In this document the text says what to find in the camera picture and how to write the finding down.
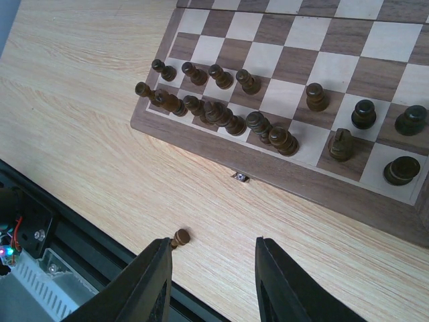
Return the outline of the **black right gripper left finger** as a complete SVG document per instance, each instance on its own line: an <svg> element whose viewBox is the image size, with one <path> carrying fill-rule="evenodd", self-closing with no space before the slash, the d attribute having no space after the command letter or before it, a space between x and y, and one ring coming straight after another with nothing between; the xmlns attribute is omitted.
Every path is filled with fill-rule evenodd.
<svg viewBox="0 0 429 322"><path fill-rule="evenodd" d="M171 239L155 239L108 286L65 321L167 321Z"/></svg>

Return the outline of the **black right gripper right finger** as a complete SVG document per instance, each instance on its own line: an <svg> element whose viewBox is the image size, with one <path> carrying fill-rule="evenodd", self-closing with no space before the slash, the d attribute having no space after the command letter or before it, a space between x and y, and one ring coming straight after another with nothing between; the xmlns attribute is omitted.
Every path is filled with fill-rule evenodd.
<svg viewBox="0 0 429 322"><path fill-rule="evenodd" d="M256 239L255 285L262 321L364 321L272 238Z"/></svg>

